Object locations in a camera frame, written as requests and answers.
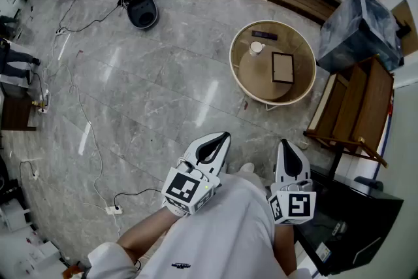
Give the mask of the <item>dark oval plastic tub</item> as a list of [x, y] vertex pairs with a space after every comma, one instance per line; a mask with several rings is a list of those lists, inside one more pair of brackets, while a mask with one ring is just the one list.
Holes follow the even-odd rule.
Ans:
[[154, 0], [131, 0], [127, 5], [130, 22], [138, 29], [148, 29], [156, 23], [158, 10]]

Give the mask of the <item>black remote control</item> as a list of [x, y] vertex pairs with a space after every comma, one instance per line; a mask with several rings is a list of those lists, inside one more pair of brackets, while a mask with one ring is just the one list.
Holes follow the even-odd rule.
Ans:
[[262, 38], [262, 39], [269, 39], [269, 40], [272, 40], [272, 41], [276, 41], [278, 39], [277, 34], [263, 32], [263, 31], [255, 31], [255, 30], [253, 30], [251, 32], [251, 35], [253, 37]]

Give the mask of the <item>white storage box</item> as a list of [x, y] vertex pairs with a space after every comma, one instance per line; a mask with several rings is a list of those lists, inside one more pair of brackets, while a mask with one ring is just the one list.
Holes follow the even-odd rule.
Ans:
[[29, 227], [30, 209], [23, 209], [17, 199], [11, 199], [0, 205], [0, 217], [10, 232]]

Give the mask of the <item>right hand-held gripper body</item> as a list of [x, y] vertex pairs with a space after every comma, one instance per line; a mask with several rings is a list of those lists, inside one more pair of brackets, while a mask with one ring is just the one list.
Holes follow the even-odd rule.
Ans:
[[276, 225], [298, 225], [314, 216], [316, 192], [311, 179], [288, 185], [273, 183], [268, 199]]

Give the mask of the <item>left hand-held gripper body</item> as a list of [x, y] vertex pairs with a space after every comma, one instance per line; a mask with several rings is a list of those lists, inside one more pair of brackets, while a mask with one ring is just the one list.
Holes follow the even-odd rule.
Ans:
[[197, 213], [220, 187], [219, 174], [224, 163], [215, 161], [209, 165], [194, 165], [181, 157], [172, 167], [163, 185], [163, 206], [175, 216]]

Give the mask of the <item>white mug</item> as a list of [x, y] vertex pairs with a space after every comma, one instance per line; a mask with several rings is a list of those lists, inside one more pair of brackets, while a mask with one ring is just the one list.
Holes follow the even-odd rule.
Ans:
[[249, 45], [249, 53], [253, 57], [258, 56], [263, 51], [264, 47], [265, 44], [259, 41], [253, 41]]

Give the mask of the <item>person's left forearm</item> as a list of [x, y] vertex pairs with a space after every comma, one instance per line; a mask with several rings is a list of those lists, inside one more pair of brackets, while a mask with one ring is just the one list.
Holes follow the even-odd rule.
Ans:
[[144, 256], [156, 241], [180, 219], [163, 207], [126, 231], [117, 241], [133, 263]]

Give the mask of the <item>dark grey cylinder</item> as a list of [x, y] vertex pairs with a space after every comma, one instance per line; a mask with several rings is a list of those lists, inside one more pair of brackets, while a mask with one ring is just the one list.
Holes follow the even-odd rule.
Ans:
[[369, 188], [376, 189], [378, 191], [383, 191], [383, 183], [379, 180], [366, 178], [366, 177], [363, 177], [363, 176], [357, 176], [357, 177], [355, 177], [354, 181], [356, 181], [357, 183], [360, 183], [362, 185], [365, 185]]

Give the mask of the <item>round beige side table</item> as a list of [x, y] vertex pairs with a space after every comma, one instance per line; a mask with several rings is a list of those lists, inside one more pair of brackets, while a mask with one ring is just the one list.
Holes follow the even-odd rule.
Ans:
[[[272, 41], [253, 37], [251, 32], [277, 34]], [[251, 56], [253, 41], [265, 44], [258, 56]], [[294, 84], [272, 81], [272, 52], [293, 54]], [[294, 28], [274, 20], [259, 20], [244, 26], [234, 37], [229, 49], [229, 64], [237, 84], [253, 100], [267, 110], [299, 102], [311, 91], [316, 78], [314, 52], [308, 41]]]

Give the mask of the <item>brown wooden cabinet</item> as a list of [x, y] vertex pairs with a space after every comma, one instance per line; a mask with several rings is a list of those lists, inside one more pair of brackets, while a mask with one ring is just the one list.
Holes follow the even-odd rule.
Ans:
[[5, 97], [1, 112], [0, 130], [3, 131], [36, 131], [35, 126], [28, 126], [32, 107], [30, 96]]

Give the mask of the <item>black clamp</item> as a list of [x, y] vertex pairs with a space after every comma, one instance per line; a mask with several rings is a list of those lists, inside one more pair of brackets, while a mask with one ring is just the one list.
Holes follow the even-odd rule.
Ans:
[[396, 30], [396, 36], [399, 39], [403, 39], [406, 35], [408, 35], [411, 32], [411, 27], [407, 22], [400, 22], [398, 18], [396, 19], [396, 24], [398, 25], [398, 29]]

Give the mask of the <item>black glass cabinet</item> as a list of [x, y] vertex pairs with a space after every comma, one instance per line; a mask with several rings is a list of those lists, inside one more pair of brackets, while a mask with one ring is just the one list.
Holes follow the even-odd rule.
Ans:
[[295, 236], [323, 276], [373, 260], [402, 208], [403, 200], [342, 176], [312, 167], [316, 193], [313, 218]]

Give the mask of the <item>black framed picture frame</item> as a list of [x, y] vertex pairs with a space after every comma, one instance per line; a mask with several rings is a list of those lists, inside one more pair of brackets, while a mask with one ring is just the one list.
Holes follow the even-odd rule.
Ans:
[[272, 81], [283, 84], [294, 84], [293, 54], [272, 52]]

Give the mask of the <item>large brown cardboard sheet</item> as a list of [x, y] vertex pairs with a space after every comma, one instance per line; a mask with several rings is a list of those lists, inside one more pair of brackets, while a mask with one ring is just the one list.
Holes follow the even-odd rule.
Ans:
[[399, 39], [403, 56], [408, 56], [418, 51], [418, 30], [415, 26], [408, 2], [406, 0], [402, 0], [391, 10], [391, 12], [394, 18], [398, 18], [398, 20], [402, 23], [407, 22], [411, 27], [411, 32], [403, 39]]

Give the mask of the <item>person's right forearm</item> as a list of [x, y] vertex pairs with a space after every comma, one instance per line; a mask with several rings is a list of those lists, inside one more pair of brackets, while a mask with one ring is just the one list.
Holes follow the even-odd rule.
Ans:
[[292, 225], [276, 225], [273, 243], [274, 257], [289, 276], [297, 269], [294, 229]]

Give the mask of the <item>wooden folding chair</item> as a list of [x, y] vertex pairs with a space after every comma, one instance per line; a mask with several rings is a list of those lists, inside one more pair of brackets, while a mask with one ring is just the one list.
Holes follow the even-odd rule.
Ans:
[[389, 115], [393, 75], [377, 56], [329, 76], [304, 135], [336, 152], [381, 163], [378, 146]]

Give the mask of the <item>person's white shirt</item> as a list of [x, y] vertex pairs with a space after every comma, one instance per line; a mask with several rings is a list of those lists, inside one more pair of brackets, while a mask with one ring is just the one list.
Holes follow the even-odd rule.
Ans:
[[222, 174], [219, 191], [135, 263], [117, 241], [94, 249], [86, 279], [312, 279], [298, 266], [284, 273], [274, 257], [275, 226], [255, 173]]

